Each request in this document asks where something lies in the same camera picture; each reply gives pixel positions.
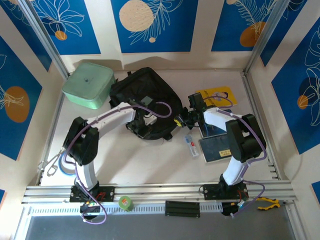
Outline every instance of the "orange circle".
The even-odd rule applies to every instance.
[[[305,95],[301,95],[299,98],[298,98],[298,107],[300,109],[306,109],[306,107],[308,107],[308,98],[305,96]]]
[[[67,39],[67,34],[60,30],[56,31],[54,35],[58,40],[61,40],[61,41],[64,41]]]
[[[266,23],[264,21],[260,21],[248,26],[240,36],[240,44],[246,48],[254,47],[265,25]]]
[[[30,102],[27,92],[19,86],[12,86],[4,96],[7,116],[16,123],[23,123],[29,114]]]

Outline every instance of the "black backpack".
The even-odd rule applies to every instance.
[[[121,102],[127,102],[129,99],[141,101],[146,96],[156,102],[169,104],[172,114],[168,118],[158,117],[157,121],[150,125],[151,131],[143,139],[170,140],[171,132],[177,126],[174,118],[182,112],[183,106],[178,95],[152,68],[144,67],[132,74],[128,72],[128,77],[113,84],[110,91],[110,105],[114,108]],[[167,115],[169,112],[168,107],[163,104],[155,104],[151,110],[160,115]]]

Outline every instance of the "white wall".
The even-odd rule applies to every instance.
[[[312,240],[320,236],[320,205],[311,187],[320,181],[320,145],[299,155],[271,82],[319,17],[319,0],[308,0],[266,68],[259,59],[251,70],[275,144],[276,160],[292,182],[303,226]]]
[[[63,55],[73,72],[81,60],[91,60],[114,71],[137,70],[146,66],[164,69],[243,69],[251,51],[211,52],[225,0],[199,0],[191,52],[122,54],[110,0],[85,0],[101,54]]]
[[[7,192],[0,209],[0,240],[16,231],[26,186],[35,178],[49,134],[63,79],[52,64],[47,72],[0,7],[0,35],[42,86],[17,161],[0,154],[0,189]]]

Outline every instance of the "white table surface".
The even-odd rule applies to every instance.
[[[188,96],[196,90],[229,86],[238,104],[232,108],[235,114],[252,113],[246,91],[238,71],[215,70],[159,70],[157,73],[173,88],[183,106],[188,107]],[[115,72],[115,77],[123,80],[126,72]],[[81,116],[91,118],[110,109],[109,99],[97,110],[82,107],[64,98],[58,118],[49,159],[61,148],[72,121]],[[184,136],[190,134],[199,151],[193,158]],[[99,141],[94,167],[100,184],[149,184],[149,183],[196,183],[218,181],[228,166],[228,160],[205,163],[198,140],[199,129],[189,131],[176,128],[170,141],[142,140],[126,127],[119,126],[107,133]],[[48,177],[45,168],[42,186],[73,185],[74,176],[66,176],[59,170]],[[268,161],[252,164],[245,174],[246,180],[271,180]]]

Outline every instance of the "beige circle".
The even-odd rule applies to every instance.
[[[126,2],[119,12],[120,22],[131,32],[141,32],[148,29],[154,22],[151,8],[141,0]]]
[[[18,0],[8,0],[10,3],[13,3],[15,5],[18,5]]]
[[[238,0],[226,0],[226,3],[229,5],[235,4]]]
[[[156,42],[156,39],[155,39],[154,37],[150,37],[150,38],[149,38],[149,42],[153,44],[153,43]]]

